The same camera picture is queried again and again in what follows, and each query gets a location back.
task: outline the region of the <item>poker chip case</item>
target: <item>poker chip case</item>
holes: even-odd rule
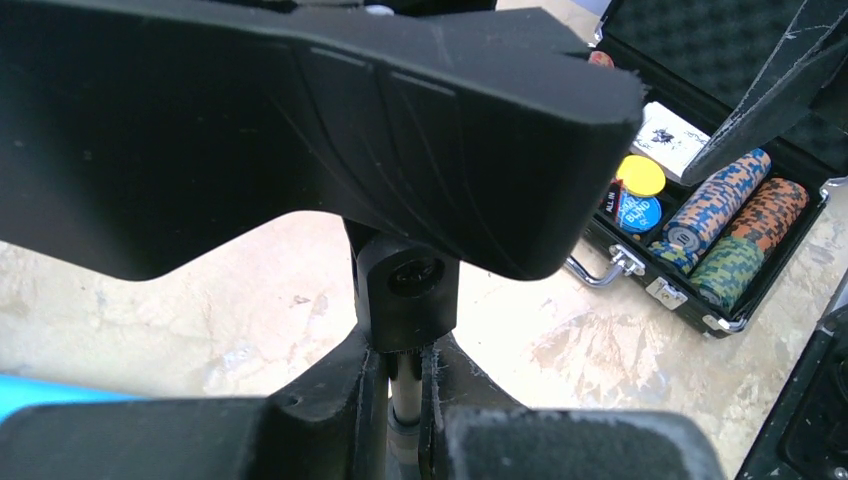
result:
[[[616,68],[638,73],[647,86],[646,105],[659,102],[710,135],[741,101],[801,4],[802,0],[613,0],[599,25],[596,51],[608,55]],[[663,227],[697,193],[699,185],[687,187],[671,181],[656,197],[662,204],[660,222],[644,234],[628,233],[600,208],[594,215],[584,238],[611,256],[604,275],[594,276],[573,257],[566,266],[592,287],[605,287],[619,276],[629,276],[702,333],[724,338],[744,331],[827,206],[829,180],[848,175],[848,135],[812,113],[760,148],[771,161],[760,188],[744,199],[733,219],[721,227],[717,240],[694,255],[695,262],[700,259],[697,267],[692,256],[686,258],[677,247],[669,248]],[[802,187],[799,190],[804,193],[798,195],[805,196],[792,212],[791,225],[781,227],[785,231],[777,241],[764,242],[760,234],[752,234],[744,218],[734,225],[752,210],[759,215],[757,192],[769,182],[781,181]],[[722,249],[746,239],[749,245],[759,244],[765,256],[762,251],[736,252],[761,262],[758,269],[734,285],[744,288],[732,305],[716,298],[708,301],[702,292],[709,289],[693,283],[703,276],[698,268],[708,269],[702,265],[713,250],[718,248],[710,260],[715,263]]]

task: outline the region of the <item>case handle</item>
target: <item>case handle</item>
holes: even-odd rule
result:
[[[636,258],[635,255],[627,251],[626,248],[619,244],[612,245],[609,249],[612,260],[610,266],[603,277],[598,278],[589,273],[583,265],[578,262],[574,256],[569,255],[565,261],[565,266],[574,274],[581,282],[592,288],[604,288],[609,286],[616,278],[624,274],[628,277],[632,274],[642,276],[645,274],[645,264]]]

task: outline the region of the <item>blue object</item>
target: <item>blue object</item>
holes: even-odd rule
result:
[[[120,393],[0,375],[0,423],[24,407],[48,403],[98,403],[139,400]]]
[[[622,193],[618,210],[621,228],[628,233],[644,233],[654,228],[662,218],[662,207],[654,197],[634,197]]]

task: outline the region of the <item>stack of poker chips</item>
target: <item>stack of poker chips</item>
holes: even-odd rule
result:
[[[698,263],[696,254],[687,252],[683,247],[674,243],[654,242],[648,247],[648,251],[663,260],[667,260],[684,275],[691,272],[695,268],[695,264]]]
[[[665,242],[697,263],[770,169],[771,158],[756,149],[707,178],[663,227]]]
[[[733,308],[809,200],[797,183],[764,183],[692,274],[692,284],[710,303]]]

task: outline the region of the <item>green poker chip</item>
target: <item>green poker chip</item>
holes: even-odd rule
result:
[[[698,263],[697,255],[670,242],[654,242],[648,247],[648,251],[663,260],[667,260],[684,275],[691,272],[695,268],[695,264]]]
[[[695,269],[691,281],[708,302],[730,310],[760,270],[765,254],[757,244],[724,237]]]

